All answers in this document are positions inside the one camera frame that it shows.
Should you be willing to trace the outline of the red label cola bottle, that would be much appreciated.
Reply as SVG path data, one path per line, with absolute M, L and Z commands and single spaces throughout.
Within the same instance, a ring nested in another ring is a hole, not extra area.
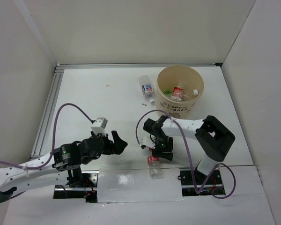
M 162 177 L 161 163 L 159 157 L 149 156 L 147 158 L 149 174 L 153 179 Z

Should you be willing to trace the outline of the blue orange label bottle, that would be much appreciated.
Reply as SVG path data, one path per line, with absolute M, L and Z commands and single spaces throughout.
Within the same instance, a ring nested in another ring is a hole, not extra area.
M 151 105 L 155 105 L 155 90 L 149 77 L 147 75 L 142 75 L 139 78 L 139 83 L 145 100 Z

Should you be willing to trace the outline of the red white label bottle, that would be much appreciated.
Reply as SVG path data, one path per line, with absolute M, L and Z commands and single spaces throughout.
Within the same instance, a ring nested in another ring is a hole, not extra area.
M 186 85 L 185 83 L 183 83 L 183 82 L 178 83 L 178 84 L 174 87 L 174 89 L 173 89 L 172 97 L 171 97 L 171 98 L 172 98 L 173 100 L 183 101 L 183 100 L 182 100 L 182 95 L 183 95 L 183 93 L 184 93 L 185 90 L 186 90 L 186 91 L 189 91 L 187 85 Z

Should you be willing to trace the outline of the green plastic bottle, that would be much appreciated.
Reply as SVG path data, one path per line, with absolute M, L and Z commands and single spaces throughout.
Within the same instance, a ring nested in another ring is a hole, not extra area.
M 172 97 L 172 92 L 169 90 L 165 91 L 164 94 L 169 98 Z

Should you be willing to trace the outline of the long clear bottle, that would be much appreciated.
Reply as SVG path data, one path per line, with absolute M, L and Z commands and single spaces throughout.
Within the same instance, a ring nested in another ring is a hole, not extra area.
M 182 95 L 182 100 L 183 101 L 188 101 L 191 99 L 196 98 L 199 95 L 199 91 L 197 89 L 192 90 L 192 91 L 184 91 L 183 95 Z

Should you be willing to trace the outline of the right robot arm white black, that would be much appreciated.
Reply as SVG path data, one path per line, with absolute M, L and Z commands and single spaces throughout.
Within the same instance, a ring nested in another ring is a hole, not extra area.
M 140 146 L 150 148 L 154 157 L 169 161 L 173 160 L 174 137 L 198 141 L 205 153 L 195 172 L 195 179 L 200 184 L 211 179 L 212 169 L 224 161 L 236 139 L 229 129 L 211 115 L 202 120 L 175 119 L 163 115 L 158 120 L 147 119 L 143 130 L 149 135 L 142 138 Z

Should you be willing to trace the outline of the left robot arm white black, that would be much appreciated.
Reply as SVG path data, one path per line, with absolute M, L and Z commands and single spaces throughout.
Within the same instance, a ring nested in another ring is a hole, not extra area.
M 83 141 L 63 144 L 42 157 L 23 165 L 0 168 L 0 203 L 28 190 L 50 185 L 76 188 L 84 182 L 81 165 L 101 155 L 120 155 L 128 146 L 116 131 L 108 135 L 91 133 Z

